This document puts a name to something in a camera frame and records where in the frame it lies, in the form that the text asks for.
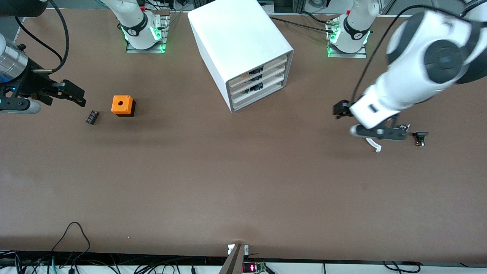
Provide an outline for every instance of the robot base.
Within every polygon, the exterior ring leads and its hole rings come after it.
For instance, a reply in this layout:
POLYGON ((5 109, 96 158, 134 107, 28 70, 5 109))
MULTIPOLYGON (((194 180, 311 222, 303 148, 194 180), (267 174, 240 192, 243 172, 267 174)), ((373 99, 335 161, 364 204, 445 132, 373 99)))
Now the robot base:
POLYGON ((154 35, 160 36, 161 39, 154 44, 154 46, 140 50, 132 47, 129 43, 127 43, 127 47, 125 49, 126 53, 165 53, 166 52, 166 43, 168 41, 168 32, 169 32, 169 24, 171 14, 169 13, 167 16, 164 15, 155 15, 156 16, 156 27, 161 27, 161 30, 154 29, 154 35))
MULTIPOLYGON (((338 18, 333 19, 331 22, 336 22, 338 18)), ((332 30, 336 31, 337 27, 332 25, 326 24, 325 29, 327 30, 332 30)), ((335 45, 333 45, 330 42, 330 39, 332 38, 333 34, 326 33, 326 48, 327 48, 327 53, 328 57, 339 57, 339 58, 360 58, 360 59, 365 59, 367 58, 367 52, 365 51, 365 45, 362 46, 362 48, 355 52, 355 53, 345 53, 340 51, 335 45)))

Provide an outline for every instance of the metal cylinder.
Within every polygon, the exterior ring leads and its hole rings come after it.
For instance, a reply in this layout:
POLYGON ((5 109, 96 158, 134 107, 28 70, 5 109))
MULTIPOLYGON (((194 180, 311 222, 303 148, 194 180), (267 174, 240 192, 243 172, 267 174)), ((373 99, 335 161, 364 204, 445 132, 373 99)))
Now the metal cylinder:
POLYGON ((40 111, 40 104, 37 101, 27 99, 30 102, 26 110, 0 110, 0 113, 17 113, 17 114, 36 114, 40 111))
POLYGON ((28 57, 0 33, 0 83, 17 78, 27 67, 28 57))

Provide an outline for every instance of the small electronic component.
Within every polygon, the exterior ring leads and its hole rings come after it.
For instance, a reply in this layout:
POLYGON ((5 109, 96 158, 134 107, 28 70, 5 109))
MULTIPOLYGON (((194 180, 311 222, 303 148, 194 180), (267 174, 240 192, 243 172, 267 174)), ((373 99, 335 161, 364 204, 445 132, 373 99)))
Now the small electronic component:
POLYGON ((416 146, 424 147, 425 146, 425 137, 429 135, 428 132, 424 131, 416 131, 412 134, 416 139, 416 146))
POLYGON ((265 271, 264 263, 245 262, 242 264, 242 273, 260 273, 265 271))
POLYGON ((251 91, 261 90, 264 87, 263 83, 258 83, 257 85, 250 88, 251 91))
POLYGON ((133 117, 135 100, 130 95, 113 96, 112 112, 119 117, 133 117))
POLYGON ((262 74, 261 74, 261 75, 259 75, 259 76, 254 77, 254 78, 252 78, 252 79, 250 79, 250 80, 251 80, 251 81, 257 81, 257 80, 260 80, 260 79, 262 79, 262 74))
POLYGON ((92 110, 90 116, 88 116, 88 118, 86 119, 86 122, 90 125, 94 125, 96 118, 98 118, 98 115, 100 115, 98 111, 92 110))
POLYGON ((250 71, 250 72, 249 72, 249 75, 250 75, 250 74, 257 74, 257 73, 260 73, 260 72, 262 72, 263 70, 264 70, 264 66, 262 66, 262 67, 260 67, 260 68, 256 68, 256 69, 254 69, 254 70, 250 71))

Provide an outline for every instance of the orange box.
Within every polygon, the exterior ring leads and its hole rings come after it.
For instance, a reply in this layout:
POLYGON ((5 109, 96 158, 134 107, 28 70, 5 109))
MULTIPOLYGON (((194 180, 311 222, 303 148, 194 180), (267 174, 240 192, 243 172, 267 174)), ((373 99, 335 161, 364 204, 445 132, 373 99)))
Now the orange box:
POLYGON ((112 112, 119 117, 133 117, 135 100, 130 95, 113 96, 112 112))

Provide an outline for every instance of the connector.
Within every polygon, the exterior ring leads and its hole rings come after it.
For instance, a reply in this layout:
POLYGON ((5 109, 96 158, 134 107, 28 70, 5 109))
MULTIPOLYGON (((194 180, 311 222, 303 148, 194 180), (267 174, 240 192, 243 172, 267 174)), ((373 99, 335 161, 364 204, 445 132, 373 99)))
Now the connector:
POLYGON ((257 85, 250 88, 251 91, 261 90, 264 87, 263 83, 258 83, 257 85))
POLYGON ((257 73, 260 73, 264 70, 264 66, 260 67, 260 68, 256 68, 254 69, 253 71, 250 71, 248 74, 257 74, 257 73))
POLYGON ((259 75, 259 76, 255 76, 254 78, 250 79, 251 81, 257 81, 257 80, 260 80, 262 79, 262 74, 259 75))

